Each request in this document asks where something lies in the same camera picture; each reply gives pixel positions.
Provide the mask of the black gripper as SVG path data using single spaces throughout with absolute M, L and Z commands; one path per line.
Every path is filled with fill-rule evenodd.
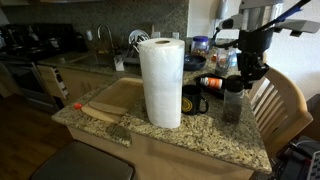
M 237 63 L 245 89 L 251 89 L 253 83 L 269 70 L 269 66 L 263 62 L 263 53 L 270 47 L 272 36 L 272 29 L 261 32 L 240 31 L 238 49 L 241 53 L 237 56 Z

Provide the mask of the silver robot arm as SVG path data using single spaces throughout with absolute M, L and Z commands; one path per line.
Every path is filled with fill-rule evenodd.
M 237 64 L 245 89 L 251 89 L 253 83 L 268 72 L 263 53 L 270 47 L 274 33 L 287 29 L 291 36 L 299 37 L 302 33 L 315 34 L 319 31 L 319 22 L 290 19 L 310 1 L 300 0 L 281 12 L 283 0 L 241 0 L 238 13 L 219 23 L 219 30 L 239 30 L 236 40 L 217 44 L 217 47 L 237 47 L 241 51 L 237 55 Z

